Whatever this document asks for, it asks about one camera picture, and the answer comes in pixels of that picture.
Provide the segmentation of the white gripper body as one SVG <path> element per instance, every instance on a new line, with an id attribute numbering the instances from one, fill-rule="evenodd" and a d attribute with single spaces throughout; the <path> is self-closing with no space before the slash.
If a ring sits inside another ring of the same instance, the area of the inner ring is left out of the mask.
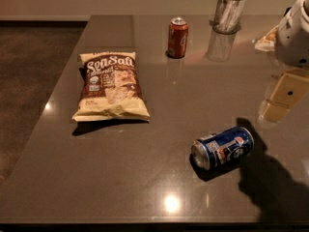
<path id="1" fill-rule="evenodd" d="M 296 0 L 280 20 L 275 53 L 288 66 L 309 67 L 309 0 Z"/>

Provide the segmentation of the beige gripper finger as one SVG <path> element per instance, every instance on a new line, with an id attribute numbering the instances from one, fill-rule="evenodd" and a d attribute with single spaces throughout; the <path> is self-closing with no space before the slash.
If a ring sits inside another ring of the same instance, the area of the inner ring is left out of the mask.
<path id="1" fill-rule="evenodd" d="M 308 70 L 295 68 L 283 72 L 266 99 L 261 117 L 271 123 L 278 123 L 308 93 Z"/>

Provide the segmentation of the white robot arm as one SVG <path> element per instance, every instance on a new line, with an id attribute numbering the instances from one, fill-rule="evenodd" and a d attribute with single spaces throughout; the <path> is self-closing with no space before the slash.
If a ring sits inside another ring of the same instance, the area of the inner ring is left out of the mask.
<path id="1" fill-rule="evenodd" d="M 262 43 L 286 68 L 261 110 L 264 120 L 278 123 L 309 90 L 309 0 L 296 0 Z"/>

